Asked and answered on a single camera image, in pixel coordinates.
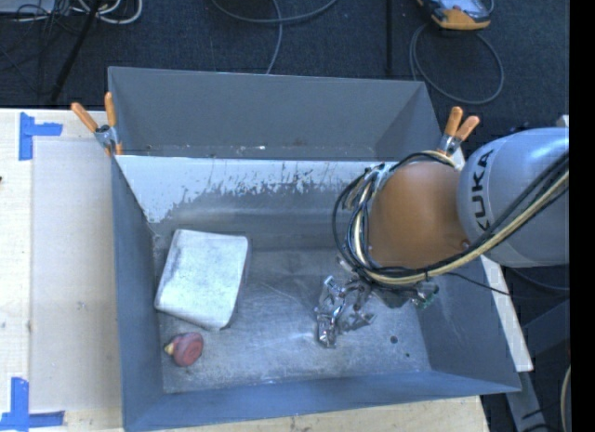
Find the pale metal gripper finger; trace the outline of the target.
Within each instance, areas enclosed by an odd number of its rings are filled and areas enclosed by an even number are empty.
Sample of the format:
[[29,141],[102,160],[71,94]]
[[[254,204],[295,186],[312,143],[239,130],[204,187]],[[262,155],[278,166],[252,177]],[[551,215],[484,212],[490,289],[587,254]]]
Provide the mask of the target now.
[[350,281],[342,292],[341,330],[354,331],[370,325],[376,315],[366,310],[371,287],[365,281]]
[[314,309],[318,341],[323,347],[332,348],[336,345],[337,322],[343,309],[343,290],[333,276],[328,276],[323,282],[319,302]]

